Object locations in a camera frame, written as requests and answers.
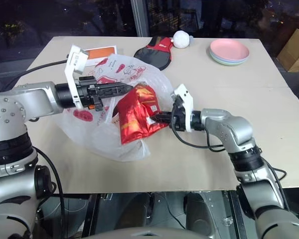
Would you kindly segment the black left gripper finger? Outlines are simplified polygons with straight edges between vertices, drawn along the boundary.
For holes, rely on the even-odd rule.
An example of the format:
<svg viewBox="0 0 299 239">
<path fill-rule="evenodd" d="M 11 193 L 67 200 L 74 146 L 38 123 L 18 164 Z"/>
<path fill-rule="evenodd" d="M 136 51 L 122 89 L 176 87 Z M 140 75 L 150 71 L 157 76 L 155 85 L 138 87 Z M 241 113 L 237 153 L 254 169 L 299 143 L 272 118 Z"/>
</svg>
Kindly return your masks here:
<svg viewBox="0 0 299 239">
<path fill-rule="evenodd" d="M 90 90 L 115 90 L 115 91 L 130 91 L 133 86 L 125 83 L 106 83 L 106 84 L 94 84 L 94 87 L 90 87 Z"/>
<path fill-rule="evenodd" d="M 127 94 L 130 90 L 116 90 L 116 89 L 109 89 L 109 90 L 91 90 L 91 97 L 97 98 L 112 98 L 112 97 L 119 97 Z"/>
</svg>

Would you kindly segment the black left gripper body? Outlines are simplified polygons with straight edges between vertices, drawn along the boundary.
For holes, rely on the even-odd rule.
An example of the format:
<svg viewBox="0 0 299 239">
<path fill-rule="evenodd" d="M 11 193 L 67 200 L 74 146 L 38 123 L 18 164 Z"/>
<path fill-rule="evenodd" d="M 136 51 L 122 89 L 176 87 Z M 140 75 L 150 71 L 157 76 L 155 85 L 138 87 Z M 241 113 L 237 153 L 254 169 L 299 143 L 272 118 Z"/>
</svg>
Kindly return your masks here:
<svg viewBox="0 0 299 239">
<path fill-rule="evenodd" d="M 104 105 L 101 100 L 101 88 L 94 76 L 79 77 L 78 84 L 77 90 L 83 107 L 102 111 Z"/>
</svg>

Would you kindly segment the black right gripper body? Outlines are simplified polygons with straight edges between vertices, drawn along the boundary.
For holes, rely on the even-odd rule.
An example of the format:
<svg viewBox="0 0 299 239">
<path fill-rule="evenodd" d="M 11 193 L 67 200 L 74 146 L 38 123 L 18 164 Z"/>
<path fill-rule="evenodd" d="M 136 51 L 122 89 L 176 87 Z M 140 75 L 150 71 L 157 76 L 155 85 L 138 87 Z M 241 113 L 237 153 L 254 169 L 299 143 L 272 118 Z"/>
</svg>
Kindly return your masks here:
<svg viewBox="0 0 299 239">
<path fill-rule="evenodd" d="M 170 121 L 170 128 L 174 127 L 176 131 L 186 131 L 185 126 L 185 109 L 182 105 L 183 100 L 181 98 L 175 98 L 172 106 Z"/>
</svg>

